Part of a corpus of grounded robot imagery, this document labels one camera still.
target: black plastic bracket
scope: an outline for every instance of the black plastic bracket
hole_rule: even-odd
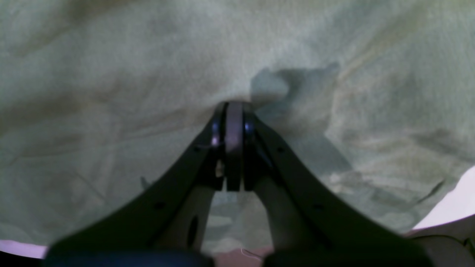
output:
[[[224,177],[216,175],[219,162]],[[59,263],[71,253],[178,249],[196,256],[214,192],[225,179],[228,191],[243,185],[267,210],[275,253],[264,266],[432,266],[422,247],[333,195],[245,102],[220,103],[155,184],[106,219],[56,243],[44,266],[64,266]],[[196,266],[212,266],[209,257],[200,259]]]

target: wrinkled fabric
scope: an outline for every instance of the wrinkled fabric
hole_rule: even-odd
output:
[[[470,0],[0,1],[0,239],[119,209],[227,100],[406,232],[474,165],[474,25]],[[204,251],[270,244],[253,193],[217,192]]]

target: fabric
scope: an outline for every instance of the fabric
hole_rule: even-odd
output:
[[[471,0],[2,0],[0,239],[125,205],[226,100],[406,232],[474,165],[474,25]],[[210,253],[271,244],[252,193],[218,192],[208,227]]]

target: mounting hole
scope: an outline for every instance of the mounting hole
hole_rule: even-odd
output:
[[[186,238],[186,245],[190,248],[196,239],[196,233],[198,232],[198,216],[194,216],[188,229],[188,237]]]
[[[314,205],[312,205],[312,208],[314,210],[320,211],[320,210],[323,210],[323,205],[322,204],[314,204]]]
[[[157,202],[155,203],[155,205],[153,206],[156,210],[161,210],[163,208],[165,208],[165,202]]]

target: white surface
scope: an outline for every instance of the white surface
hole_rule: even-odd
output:
[[[475,214],[475,167],[470,168],[414,229],[432,227]]]

